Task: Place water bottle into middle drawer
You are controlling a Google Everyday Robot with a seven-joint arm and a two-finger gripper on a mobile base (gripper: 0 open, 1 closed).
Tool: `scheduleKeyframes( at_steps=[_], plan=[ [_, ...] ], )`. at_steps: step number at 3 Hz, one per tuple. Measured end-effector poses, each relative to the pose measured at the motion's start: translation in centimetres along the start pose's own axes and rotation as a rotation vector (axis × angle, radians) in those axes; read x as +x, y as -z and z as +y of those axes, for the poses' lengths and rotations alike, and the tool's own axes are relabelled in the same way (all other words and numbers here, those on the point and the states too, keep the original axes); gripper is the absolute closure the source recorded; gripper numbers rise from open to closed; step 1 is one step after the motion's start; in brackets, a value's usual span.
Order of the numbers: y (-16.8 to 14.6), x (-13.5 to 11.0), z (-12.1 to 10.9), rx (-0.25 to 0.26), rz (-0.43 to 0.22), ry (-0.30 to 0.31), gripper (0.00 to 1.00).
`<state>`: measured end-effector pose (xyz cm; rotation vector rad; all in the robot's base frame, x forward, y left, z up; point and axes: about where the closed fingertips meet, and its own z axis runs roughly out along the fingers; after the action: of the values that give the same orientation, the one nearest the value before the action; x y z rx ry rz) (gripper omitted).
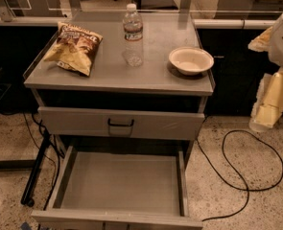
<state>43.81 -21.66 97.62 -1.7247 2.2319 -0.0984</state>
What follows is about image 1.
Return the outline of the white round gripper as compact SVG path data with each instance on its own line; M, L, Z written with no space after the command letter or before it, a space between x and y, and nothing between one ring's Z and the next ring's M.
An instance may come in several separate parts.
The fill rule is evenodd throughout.
M249 43L248 48L254 52L269 51L270 61L282 67L273 75L265 74L260 80L250 114L249 128L264 132L273 128L283 114L283 12L272 27Z

